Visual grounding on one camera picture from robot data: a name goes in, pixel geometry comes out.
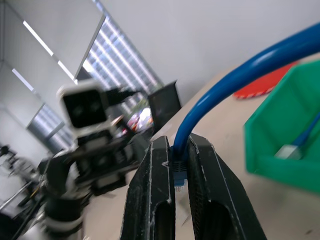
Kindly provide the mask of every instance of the wooden table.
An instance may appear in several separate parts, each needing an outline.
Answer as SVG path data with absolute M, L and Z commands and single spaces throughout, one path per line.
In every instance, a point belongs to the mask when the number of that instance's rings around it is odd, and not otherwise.
M 166 135 L 172 145 L 189 110 L 227 73 L 216 75 L 152 139 Z M 207 138 L 241 180 L 268 240 L 320 240 L 320 196 L 246 172 L 243 125 L 265 98 L 229 97 L 203 117 L 193 132 Z M 97 197 L 88 206 L 85 232 L 92 240 L 119 239 L 127 189 Z M 180 196 L 180 201 L 188 205 L 188 194 Z M 177 224 L 176 239 L 194 239 L 190 217 L 182 226 Z
M 172 145 L 189 110 L 226 73 L 214 77 L 152 139 L 166 135 Z M 320 240 L 320 196 L 246 172 L 243 125 L 265 98 L 228 97 L 207 113 L 192 132 L 207 138 L 241 180 L 268 240 Z M 189 218 L 177 229 L 176 239 L 194 239 L 191 233 Z

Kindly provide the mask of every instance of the cable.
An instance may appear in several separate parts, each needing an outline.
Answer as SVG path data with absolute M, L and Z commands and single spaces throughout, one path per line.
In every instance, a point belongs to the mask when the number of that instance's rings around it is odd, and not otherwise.
M 267 73 L 317 52 L 320 52 L 320 23 L 276 43 L 231 71 L 186 115 L 174 139 L 174 154 L 182 156 L 185 153 L 188 137 L 199 120 L 232 93 Z

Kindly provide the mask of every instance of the black monitor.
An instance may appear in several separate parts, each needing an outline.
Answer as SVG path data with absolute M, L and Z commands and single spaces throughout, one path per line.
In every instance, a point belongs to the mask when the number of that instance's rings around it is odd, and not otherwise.
M 148 96 L 154 124 L 154 134 L 181 109 L 176 82 L 174 81 Z

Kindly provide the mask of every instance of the white camera housing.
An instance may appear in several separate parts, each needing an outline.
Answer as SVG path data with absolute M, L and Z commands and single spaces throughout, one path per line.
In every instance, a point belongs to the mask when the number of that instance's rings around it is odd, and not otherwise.
M 70 116 L 70 113 L 68 112 L 68 108 L 65 102 L 66 97 L 73 98 L 73 96 L 76 96 L 78 94 L 85 94 L 92 91 L 97 91 L 99 93 L 99 96 L 100 96 L 99 104 L 103 106 L 106 120 L 96 124 L 76 127 L 73 124 L 72 116 Z M 103 130 L 110 130 L 111 132 L 113 132 L 111 120 L 106 114 L 106 108 L 108 107 L 107 106 L 108 103 L 103 95 L 103 88 L 98 81 L 94 79 L 88 79 L 88 80 L 83 80 L 79 82 L 77 85 L 63 85 L 57 91 L 57 97 L 58 97 L 60 106 L 62 108 L 62 112 L 65 116 L 65 119 L 67 120 L 67 125 L 72 131 L 72 134 L 75 137 L 75 139 L 88 136 L 97 132 L 101 132 Z

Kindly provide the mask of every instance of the window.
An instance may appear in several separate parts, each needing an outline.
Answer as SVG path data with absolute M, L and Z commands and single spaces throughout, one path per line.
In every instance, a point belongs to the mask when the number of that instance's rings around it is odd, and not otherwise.
M 104 7 L 97 0 L 94 2 L 105 14 L 105 20 L 83 67 L 107 90 L 124 87 L 144 93 L 138 93 L 122 104 L 122 111 L 130 115 L 137 108 L 145 107 L 148 104 L 146 94 L 155 92 L 163 84 Z
M 27 129 L 53 154 L 73 144 L 71 131 L 47 105 L 43 105 Z

